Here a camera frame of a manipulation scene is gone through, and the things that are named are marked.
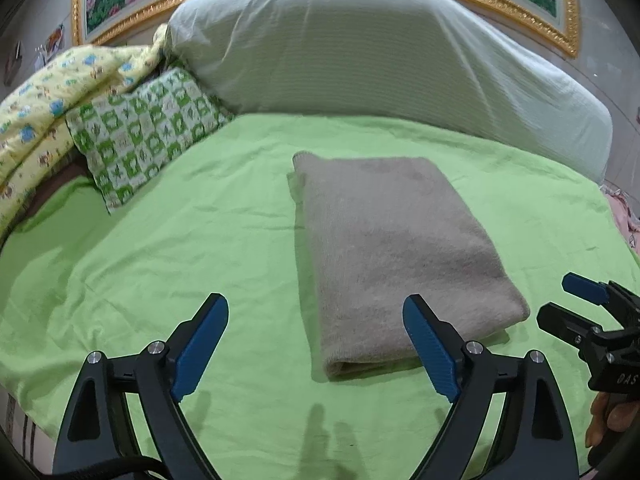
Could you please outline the person's right hand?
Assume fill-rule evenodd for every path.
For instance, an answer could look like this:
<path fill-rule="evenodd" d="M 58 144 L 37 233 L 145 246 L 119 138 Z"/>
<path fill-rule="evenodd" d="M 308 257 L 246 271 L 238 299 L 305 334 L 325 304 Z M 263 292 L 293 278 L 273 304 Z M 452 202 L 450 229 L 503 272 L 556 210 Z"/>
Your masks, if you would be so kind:
<path fill-rule="evenodd" d="M 608 393 L 599 392 L 592 401 L 591 422 L 585 434 L 586 448 L 599 445 L 608 430 L 625 432 L 638 414 L 638 402 L 623 402 L 610 408 L 610 397 Z"/>

